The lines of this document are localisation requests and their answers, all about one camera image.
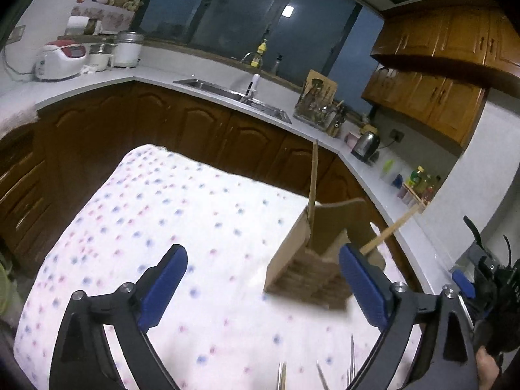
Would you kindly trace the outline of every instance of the wooden stick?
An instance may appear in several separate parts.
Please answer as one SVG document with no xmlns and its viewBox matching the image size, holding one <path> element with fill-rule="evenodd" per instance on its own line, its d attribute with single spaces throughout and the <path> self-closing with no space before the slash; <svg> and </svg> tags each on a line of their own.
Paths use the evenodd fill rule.
<svg viewBox="0 0 520 390">
<path fill-rule="evenodd" d="M 307 207 L 307 217 L 309 219 L 310 235 L 313 235 L 314 225 L 314 205 L 316 204 L 316 179 L 318 178 L 318 141 L 313 143 L 313 164 L 310 168 L 310 191 L 309 205 Z"/>
<path fill-rule="evenodd" d="M 386 239 L 390 237 L 391 234 L 399 229 L 404 223 L 406 223 L 418 210 L 421 208 L 419 204 L 415 204 L 409 211 L 404 213 L 400 219 L 398 219 L 394 224 L 384 229 L 379 236 L 373 238 L 370 242 L 365 244 L 359 251 L 362 255 L 367 255 L 371 250 L 377 247 L 379 244 L 383 243 Z"/>
</svg>

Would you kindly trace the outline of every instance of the polka dot fabric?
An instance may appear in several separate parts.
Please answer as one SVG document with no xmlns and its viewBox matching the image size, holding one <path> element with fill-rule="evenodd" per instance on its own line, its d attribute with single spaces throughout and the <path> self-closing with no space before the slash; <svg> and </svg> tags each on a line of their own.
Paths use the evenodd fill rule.
<svg viewBox="0 0 520 390">
<path fill-rule="evenodd" d="M 112 293 L 136 282 L 178 243 L 188 268 L 148 336 L 181 388 L 274 388 L 283 361 L 289 388 L 321 389 L 316 361 L 330 388 L 345 388 L 350 334 L 358 368 L 379 336 L 355 299 L 347 311 L 329 312 L 263 293 L 267 265 L 306 203 L 164 148 L 134 149 L 45 258 L 17 330 L 17 362 L 36 388 L 47 390 L 72 292 Z M 403 280 L 386 246 L 380 251 L 389 278 Z M 106 333 L 125 387 L 137 389 L 113 327 Z M 419 333 L 412 333 L 393 388 L 405 378 Z"/>
</svg>

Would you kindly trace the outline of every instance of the hand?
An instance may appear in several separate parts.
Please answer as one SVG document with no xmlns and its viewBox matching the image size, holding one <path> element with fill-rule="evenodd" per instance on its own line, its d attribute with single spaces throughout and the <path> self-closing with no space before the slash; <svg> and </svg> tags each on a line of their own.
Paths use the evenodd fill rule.
<svg viewBox="0 0 520 390">
<path fill-rule="evenodd" d="M 483 346 L 480 347 L 475 357 L 477 360 L 478 390 L 490 390 L 498 377 L 498 366 Z"/>
</svg>

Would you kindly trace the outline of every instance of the stainless steel sink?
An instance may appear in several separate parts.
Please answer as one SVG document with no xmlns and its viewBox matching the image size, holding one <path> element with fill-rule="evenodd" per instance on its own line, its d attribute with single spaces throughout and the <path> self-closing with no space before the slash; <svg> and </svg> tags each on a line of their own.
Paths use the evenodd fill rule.
<svg viewBox="0 0 520 390">
<path fill-rule="evenodd" d="M 243 104 L 248 105 L 254 110 L 260 111 L 264 114 L 267 114 L 268 116 L 277 118 L 278 120 L 291 124 L 291 119 L 289 119 L 289 116 L 287 115 L 287 113 L 285 113 L 284 110 L 280 110 L 276 107 L 273 107 L 272 105 L 265 104 L 262 101 L 255 100 L 253 98 L 246 98 L 243 93 L 223 88 L 200 79 L 175 80 L 174 83 L 186 85 L 195 89 L 200 89 L 201 91 L 214 93 L 216 95 L 220 95 L 221 97 L 229 98 L 233 101 L 242 102 Z"/>
</svg>

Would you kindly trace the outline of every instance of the wall outlet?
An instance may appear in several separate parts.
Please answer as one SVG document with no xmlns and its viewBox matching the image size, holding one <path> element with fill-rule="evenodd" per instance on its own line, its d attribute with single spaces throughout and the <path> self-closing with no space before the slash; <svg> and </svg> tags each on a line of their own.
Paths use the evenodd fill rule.
<svg viewBox="0 0 520 390">
<path fill-rule="evenodd" d="M 401 142 L 402 138 L 404 138 L 404 137 L 405 137 L 405 134 L 403 132 L 400 132 L 397 129 L 392 129 L 392 131 L 390 132 L 390 139 L 393 139 L 397 143 Z"/>
<path fill-rule="evenodd" d="M 25 25 L 20 25 L 20 26 L 17 26 L 16 28 L 14 28 L 11 31 L 11 35 L 9 35 L 9 38 L 7 38 L 6 45 L 16 43 L 17 41 L 22 39 L 24 31 L 25 31 Z"/>
</svg>

